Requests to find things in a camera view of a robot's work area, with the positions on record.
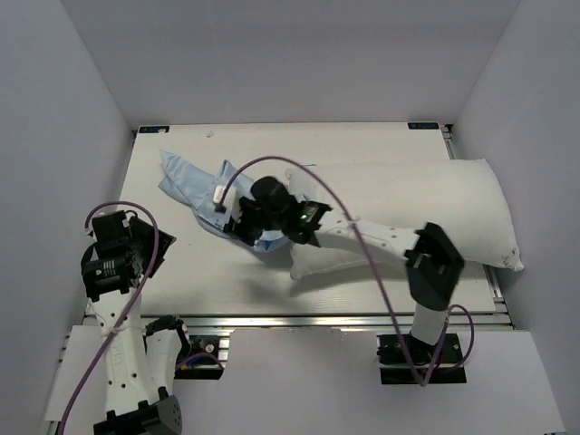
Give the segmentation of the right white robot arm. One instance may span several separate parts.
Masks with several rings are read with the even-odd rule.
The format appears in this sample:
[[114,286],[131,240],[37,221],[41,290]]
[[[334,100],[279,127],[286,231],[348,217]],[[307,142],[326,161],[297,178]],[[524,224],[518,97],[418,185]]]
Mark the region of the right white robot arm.
[[218,186],[213,203],[224,215],[224,232],[249,246],[274,230],[318,253],[353,253],[403,271],[415,309],[402,348],[416,365],[439,360],[450,300],[464,268],[440,226],[429,222],[408,229],[355,220],[328,204],[291,195],[273,177],[256,181],[247,196],[232,186]]

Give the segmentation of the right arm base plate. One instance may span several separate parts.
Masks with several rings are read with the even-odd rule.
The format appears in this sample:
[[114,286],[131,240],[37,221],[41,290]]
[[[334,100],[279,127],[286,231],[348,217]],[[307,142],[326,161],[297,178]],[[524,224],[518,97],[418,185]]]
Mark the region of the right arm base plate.
[[[411,369],[401,350],[397,336],[382,334],[377,337],[380,377],[382,385],[410,385],[415,384]],[[432,356],[424,350],[410,348],[411,358],[418,373],[425,377],[429,369]],[[440,357],[430,377],[430,384],[466,384],[467,375],[459,362],[463,352],[459,337],[456,333],[447,333],[443,342]]]

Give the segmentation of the white pillow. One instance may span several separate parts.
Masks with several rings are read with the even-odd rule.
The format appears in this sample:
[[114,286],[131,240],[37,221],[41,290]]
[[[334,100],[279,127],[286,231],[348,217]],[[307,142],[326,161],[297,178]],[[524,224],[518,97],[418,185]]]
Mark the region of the white pillow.
[[337,196],[355,218],[398,228],[443,228],[459,253],[476,262],[523,270],[508,203],[489,164],[425,160],[317,166],[285,172],[297,197],[332,205]]

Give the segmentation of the light blue pillowcase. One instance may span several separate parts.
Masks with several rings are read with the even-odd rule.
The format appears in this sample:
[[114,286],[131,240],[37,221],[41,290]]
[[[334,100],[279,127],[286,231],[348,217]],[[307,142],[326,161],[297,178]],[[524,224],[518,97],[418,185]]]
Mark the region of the light blue pillowcase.
[[[179,203],[190,207],[198,224],[208,233],[234,240],[218,227],[216,223],[218,213],[215,212],[215,205],[212,201],[216,187],[225,186],[237,168],[225,159],[214,175],[177,154],[165,150],[159,153],[165,171],[165,177],[158,185],[159,189]],[[253,199],[250,193],[253,183],[250,177],[239,175],[228,194],[236,188],[242,196]],[[252,243],[250,249],[265,254],[289,245],[290,240],[281,231],[270,230],[264,231],[260,238]]]

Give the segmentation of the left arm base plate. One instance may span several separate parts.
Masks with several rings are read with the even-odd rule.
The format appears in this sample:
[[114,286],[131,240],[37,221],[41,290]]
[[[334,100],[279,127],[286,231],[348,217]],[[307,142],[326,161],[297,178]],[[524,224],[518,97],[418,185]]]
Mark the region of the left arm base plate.
[[176,380],[216,381],[227,363],[229,338],[225,335],[191,334],[190,345],[178,355]]

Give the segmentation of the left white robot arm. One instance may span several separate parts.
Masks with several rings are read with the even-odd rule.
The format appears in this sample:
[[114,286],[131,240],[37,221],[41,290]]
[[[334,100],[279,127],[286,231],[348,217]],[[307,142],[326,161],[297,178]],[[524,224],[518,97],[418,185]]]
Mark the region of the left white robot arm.
[[192,342],[177,316],[143,324],[137,293],[145,272],[157,271],[175,238],[123,211],[93,218],[92,233],[82,280],[107,346],[105,418],[93,431],[180,434],[182,415],[172,386],[176,362],[189,356]]

